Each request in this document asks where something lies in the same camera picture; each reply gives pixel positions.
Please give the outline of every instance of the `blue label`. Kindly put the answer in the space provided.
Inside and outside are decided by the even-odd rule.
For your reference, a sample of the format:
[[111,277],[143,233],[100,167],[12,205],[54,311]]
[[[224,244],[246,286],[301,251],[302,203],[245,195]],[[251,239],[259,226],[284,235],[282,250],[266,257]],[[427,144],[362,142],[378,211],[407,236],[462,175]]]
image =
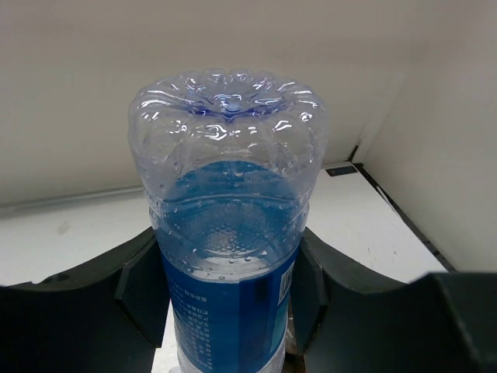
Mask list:
[[207,282],[162,257],[176,320],[176,338],[201,371],[253,373],[285,336],[295,249],[273,272],[239,283]]

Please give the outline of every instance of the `barcode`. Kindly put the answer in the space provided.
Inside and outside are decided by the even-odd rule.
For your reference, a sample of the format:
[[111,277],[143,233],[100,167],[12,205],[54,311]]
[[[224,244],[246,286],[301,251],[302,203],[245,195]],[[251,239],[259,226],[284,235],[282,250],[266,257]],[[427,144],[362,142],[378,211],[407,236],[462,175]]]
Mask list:
[[290,290],[293,272],[294,272],[294,263],[292,263],[290,267],[281,275],[280,300],[278,301],[278,305],[285,299],[288,291]]

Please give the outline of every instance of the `clear plastic bottle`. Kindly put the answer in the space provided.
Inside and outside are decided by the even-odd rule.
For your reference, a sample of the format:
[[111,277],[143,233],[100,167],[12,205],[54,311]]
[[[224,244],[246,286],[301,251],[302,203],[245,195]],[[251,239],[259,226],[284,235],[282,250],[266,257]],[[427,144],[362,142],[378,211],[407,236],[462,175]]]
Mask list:
[[145,87],[129,115],[182,371],[281,371],[291,274],[328,140],[321,101],[268,72],[209,70]]

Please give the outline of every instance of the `white backdrop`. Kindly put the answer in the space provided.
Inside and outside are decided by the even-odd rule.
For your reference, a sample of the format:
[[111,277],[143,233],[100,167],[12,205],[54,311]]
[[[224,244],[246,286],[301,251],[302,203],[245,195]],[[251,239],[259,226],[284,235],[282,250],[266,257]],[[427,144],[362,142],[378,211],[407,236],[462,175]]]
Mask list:
[[458,270],[497,271],[497,2],[454,3],[364,162]]
[[453,3],[3,1],[0,204],[137,185],[127,105],[190,69],[265,69],[311,85],[330,112],[326,161],[346,159]]

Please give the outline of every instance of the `white surface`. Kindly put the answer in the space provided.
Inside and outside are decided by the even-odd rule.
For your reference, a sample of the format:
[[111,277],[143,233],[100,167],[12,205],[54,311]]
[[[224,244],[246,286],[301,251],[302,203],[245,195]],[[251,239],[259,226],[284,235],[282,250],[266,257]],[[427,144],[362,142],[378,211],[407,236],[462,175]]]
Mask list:
[[[99,198],[0,220],[0,284],[41,281],[133,238],[149,226],[141,193]],[[443,271],[438,261],[359,174],[322,171],[308,227],[360,263],[400,281]],[[172,309],[153,373],[177,365]]]
[[330,177],[321,171],[308,227],[323,241],[366,267],[411,282],[443,266],[359,173]]
[[364,128],[360,133],[358,141],[359,147],[353,157],[354,163],[364,162],[366,155],[369,153],[376,140],[376,136],[380,132],[388,114],[390,114],[391,109],[394,106],[398,94],[404,87],[409,72],[410,68],[405,68],[404,71],[399,71],[391,76],[387,92],[382,96],[381,100],[378,101],[370,119],[364,124]]
[[497,2],[453,4],[365,165],[457,269],[496,271]]
[[[465,2],[476,6],[480,1]],[[138,185],[127,105],[165,75],[265,69],[326,102],[346,159],[454,0],[38,0],[0,7],[0,204]]]

